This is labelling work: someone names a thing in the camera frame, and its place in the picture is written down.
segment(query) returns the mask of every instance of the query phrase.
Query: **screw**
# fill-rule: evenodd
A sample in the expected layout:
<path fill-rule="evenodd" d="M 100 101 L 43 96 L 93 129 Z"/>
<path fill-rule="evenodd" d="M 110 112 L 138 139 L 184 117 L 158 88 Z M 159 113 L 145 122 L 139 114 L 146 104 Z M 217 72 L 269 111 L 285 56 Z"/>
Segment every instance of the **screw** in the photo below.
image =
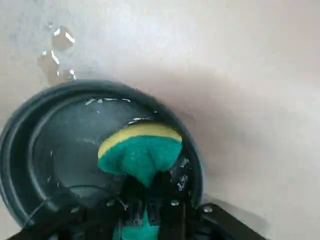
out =
<path fill-rule="evenodd" d="M 178 200 L 172 200 L 171 201 L 171 205 L 176 207 L 176 206 L 179 206 L 179 201 Z"/>
<path fill-rule="evenodd" d="M 80 207 L 74 207 L 74 208 L 71 209 L 70 212 L 71 212 L 72 214 L 74 214 L 74 213 L 77 213 L 79 210 L 80 210 Z"/>
<path fill-rule="evenodd" d="M 205 213 L 211 213 L 211 212 L 213 211 L 213 209 L 212 209 L 211 206 L 206 205 L 206 206 L 203 207 L 203 211 L 204 211 Z"/>
<path fill-rule="evenodd" d="M 107 206 L 107 207 L 111 207 L 111 206 L 113 206 L 114 204 L 115 204 L 115 200 L 113 199 L 113 200 L 108 201 L 108 202 L 106 203 L 106 206 Z"/>

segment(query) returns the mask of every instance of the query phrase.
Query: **sponge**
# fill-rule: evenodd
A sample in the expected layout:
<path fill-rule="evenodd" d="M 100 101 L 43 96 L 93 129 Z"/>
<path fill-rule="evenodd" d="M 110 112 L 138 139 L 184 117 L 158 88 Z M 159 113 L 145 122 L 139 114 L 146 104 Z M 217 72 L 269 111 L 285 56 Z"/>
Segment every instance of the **sponge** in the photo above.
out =
<path fill-rule="evenodd" d="M 157 172 L 170 169 L 182 150 L 182 137 L 171 127 L 161 123 L 136 123 L 125 127 L 101 145 L 98 166 L 115 175 L 131 175 L 145 187 L 150 187 Z M 116 229 L 113 239 L 156 240 L 159 226 L 149 224 L 144 211 L 142 227 Z"/>

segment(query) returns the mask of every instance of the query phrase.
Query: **yellow sponge layer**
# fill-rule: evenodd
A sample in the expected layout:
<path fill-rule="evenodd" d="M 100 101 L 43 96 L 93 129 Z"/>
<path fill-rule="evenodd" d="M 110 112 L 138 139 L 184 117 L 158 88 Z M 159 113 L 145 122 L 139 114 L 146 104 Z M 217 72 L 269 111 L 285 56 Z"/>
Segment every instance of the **yellow sponge layer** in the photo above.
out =
<path fill-rule="evenodd" d="M 128 127 L 120 129 L 108 137 L 101 145 L 98 150 L 98 158 L 100 159 L 105 152 L 116 144 L 123 142 L 132 137 L 137 136 L 158 136 L 173 138 L 179 142 L 182 142 L 182 137 L 173 128 L 155 122 L 144 122 L 129 125 Z"/>

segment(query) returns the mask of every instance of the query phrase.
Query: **white surface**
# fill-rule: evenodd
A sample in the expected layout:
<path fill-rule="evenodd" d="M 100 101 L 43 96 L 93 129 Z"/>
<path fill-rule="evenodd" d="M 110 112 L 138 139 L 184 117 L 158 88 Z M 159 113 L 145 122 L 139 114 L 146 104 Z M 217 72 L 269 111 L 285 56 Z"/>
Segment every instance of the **white surface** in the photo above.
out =
<path fill-rule="evenodd" d="M 270 239 L 319 237 L 320 1 L 1 0 L 0 13 L 2 125 L 48 85 L 37 57 L 66 26 L 64 68 L 140 88 L 184 120 L 210 197 Z M 3 239 L 17 227 L 0 214 Z"/>

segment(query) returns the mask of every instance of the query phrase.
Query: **water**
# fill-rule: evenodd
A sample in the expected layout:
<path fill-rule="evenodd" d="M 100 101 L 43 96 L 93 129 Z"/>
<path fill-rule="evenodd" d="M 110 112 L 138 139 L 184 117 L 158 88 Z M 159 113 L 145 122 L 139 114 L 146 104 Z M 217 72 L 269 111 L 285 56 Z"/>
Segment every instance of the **water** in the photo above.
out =
<path fill-rule="evenodd" d="M 76 40 L 72 33 L 65 26 L 58 27 L 54 31 L 51 40 L 52 47 L 59 52 L 63 52 L 71 48 L 75 42 Z"/>
<path fill-rule="evenodd" d="M 53 23 L 48 23 L 48 28 L 51 29 Z M 61 62 L 57 56 L 57 52 L 63 52 L 73 46 L 76 42 L 70 30 L 61 26 L 57 28 L 51 39 L 51 50 L 42 51 L 37 59 L 37 64 L 48 80 L 50 86 L 76 80 L 76 74 L 73 69 L 62 69 Z"/>

